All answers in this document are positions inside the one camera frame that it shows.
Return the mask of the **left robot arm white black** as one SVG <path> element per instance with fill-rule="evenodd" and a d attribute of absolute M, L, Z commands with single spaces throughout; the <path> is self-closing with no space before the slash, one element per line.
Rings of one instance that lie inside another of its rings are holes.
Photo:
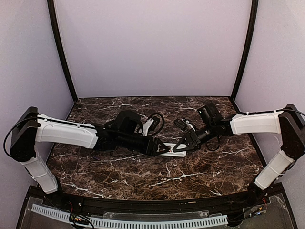
<path fill-rule="evenodd" d="M 102 124 L 81 124 L 40 114 L 36 107 L 29 107 L 4 138 L 3 148 L 7 156 L 20 162 L 40 185 L 44 193 L 59 192 L 60 182 L 48 169 L 36 150 L 37 142 L 52 142 L 81 146 L 95 151 L 115 150 L 123 147 L 148 156 L 168 153 L 166 146 L 154 134 L 159 121 L 164 118 L 156 113 L 143 124 L 134 111 L 119 112 L 115 119 Z M 11 139 L 10 148 L 6 141 Z"/>

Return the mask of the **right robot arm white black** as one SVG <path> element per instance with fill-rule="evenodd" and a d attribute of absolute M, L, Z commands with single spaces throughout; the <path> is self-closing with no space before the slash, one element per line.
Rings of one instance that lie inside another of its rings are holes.
<path fill-rule="evenodd" d="M 249 133 L 275 133 L 282 136 L 282 145 L 267 166 L 256 176 L 249 189 L 266 190 L 279 176 L 305 154 L 304 114 L 293 104 L 283 109 L 252 113 L 237 113 L 222 117 L 214 103 L 199 108 L 205 126 L 195 129 L 188 120 L 175 120 L 186 134 L 173 147 L 173 152 L 194 152 L 202 144 L 220 136 Z"/>

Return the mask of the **white remote control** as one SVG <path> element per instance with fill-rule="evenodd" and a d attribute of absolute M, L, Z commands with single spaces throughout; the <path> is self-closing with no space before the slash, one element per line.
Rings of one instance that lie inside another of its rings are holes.
<path fill-rule="evenodd" d="M 182 152 L 174 152 L 173 148 L 175 146 L 174 143 L 164 143 L 168 148 L 169 151 L 166 153 L 161 154 L 162 156 L 172 156 L 172 157 L 186 157 L 187 152 L 182 151 Z"/>

